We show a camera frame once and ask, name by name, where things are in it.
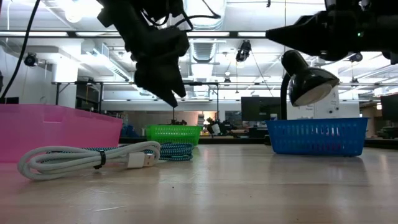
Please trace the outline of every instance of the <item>lamp shade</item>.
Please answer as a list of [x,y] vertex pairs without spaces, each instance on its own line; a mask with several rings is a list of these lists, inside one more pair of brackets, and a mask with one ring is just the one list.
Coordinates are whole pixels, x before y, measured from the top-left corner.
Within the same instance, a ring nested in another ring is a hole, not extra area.
[[284,54],[282,65],[290,76],[289,96],[293,106],[310,105],[324,99],[340,82],[324,69],[309,67],[296,50]]

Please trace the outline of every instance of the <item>white cable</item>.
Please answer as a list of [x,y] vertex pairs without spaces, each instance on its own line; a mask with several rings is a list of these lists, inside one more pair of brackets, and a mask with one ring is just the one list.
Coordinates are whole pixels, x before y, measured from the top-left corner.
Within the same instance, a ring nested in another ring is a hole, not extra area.
[[[129,157],[134,156],[135,152],[142,152],[146,149],[154,152],[155,156],[152,156],[151,159],[155,164],[160,157],[160,144],[155,141],[141,142],[105,151],[106,163],[125,163],[128,167],[135,167],[130,166],[129,161],[131,159]],[[44,152],[67,153],[43,154]],[[18,162],[18,171],[32,180],[52,180],[100,164],[100,152],[75,147],[47,146],[31,150],[22,156]],[[32,172],[31,169],[35,169],[38,173]]]

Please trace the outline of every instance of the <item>wooden table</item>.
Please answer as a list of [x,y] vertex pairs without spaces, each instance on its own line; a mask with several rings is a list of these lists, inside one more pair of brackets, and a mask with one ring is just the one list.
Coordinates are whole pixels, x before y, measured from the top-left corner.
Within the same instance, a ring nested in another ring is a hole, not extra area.
[[32,182],[0,164],[0,223],[398,223],[398,152],[278,156],[199,146],[191,162]]

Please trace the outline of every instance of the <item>usb cable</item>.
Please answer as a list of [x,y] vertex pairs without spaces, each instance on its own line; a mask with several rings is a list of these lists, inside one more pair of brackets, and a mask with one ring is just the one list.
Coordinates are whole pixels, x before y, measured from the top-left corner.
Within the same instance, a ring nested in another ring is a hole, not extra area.
[[160,144],[148,141],[101,152],[67,146],[40,147],[21,157],[18,171],[32,180],[52,180],[103,165],[104,158],[106,163],[122,163],[126,168],[153,166],[160,158]]

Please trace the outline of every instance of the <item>black desk lamp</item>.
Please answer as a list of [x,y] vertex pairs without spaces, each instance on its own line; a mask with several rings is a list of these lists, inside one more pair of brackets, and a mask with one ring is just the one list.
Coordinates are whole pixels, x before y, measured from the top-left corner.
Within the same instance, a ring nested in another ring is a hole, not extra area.
[[340,82],[334,74],[324,69],[309,67],[296,50],[286,51],[282,65],[287,72],[280,87],[282,119],[287,119],[287,88],[292,105],[305,106],[324,99]]

